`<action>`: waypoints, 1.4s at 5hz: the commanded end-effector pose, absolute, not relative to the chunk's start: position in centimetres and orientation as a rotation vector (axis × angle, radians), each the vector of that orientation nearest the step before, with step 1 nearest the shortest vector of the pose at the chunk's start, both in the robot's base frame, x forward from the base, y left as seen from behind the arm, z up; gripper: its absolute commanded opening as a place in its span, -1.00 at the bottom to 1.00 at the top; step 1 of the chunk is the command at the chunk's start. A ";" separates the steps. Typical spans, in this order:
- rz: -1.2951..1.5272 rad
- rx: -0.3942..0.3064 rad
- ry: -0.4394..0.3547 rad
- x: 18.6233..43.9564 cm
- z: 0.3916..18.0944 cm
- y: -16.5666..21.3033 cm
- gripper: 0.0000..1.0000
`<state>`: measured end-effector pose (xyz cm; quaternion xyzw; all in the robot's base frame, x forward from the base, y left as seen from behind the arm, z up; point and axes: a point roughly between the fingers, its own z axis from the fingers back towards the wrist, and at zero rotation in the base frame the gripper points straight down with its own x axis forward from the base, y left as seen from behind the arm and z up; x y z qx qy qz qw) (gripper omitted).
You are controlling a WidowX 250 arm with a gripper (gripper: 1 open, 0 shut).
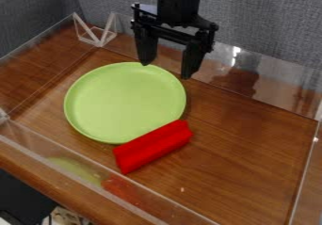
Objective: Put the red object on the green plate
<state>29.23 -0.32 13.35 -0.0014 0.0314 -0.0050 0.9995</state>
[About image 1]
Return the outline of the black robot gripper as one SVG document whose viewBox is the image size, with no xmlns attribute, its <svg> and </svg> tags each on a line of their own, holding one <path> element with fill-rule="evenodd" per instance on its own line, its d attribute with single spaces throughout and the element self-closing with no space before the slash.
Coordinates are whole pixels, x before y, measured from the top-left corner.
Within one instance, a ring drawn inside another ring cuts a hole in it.
<svg viewBox="0 0 322 225">
<path fill-rule="evenodd" d="M 158 39 L 185 45 L 181 79 L 198 70 L 204 54 L 212 49 L 218 26 L 198 14 L 200 0 L 157 0 L 156 5 L 133 3 L 130 26 L 138 62 L 148 65 L 156 58 Z"/>
</svg>

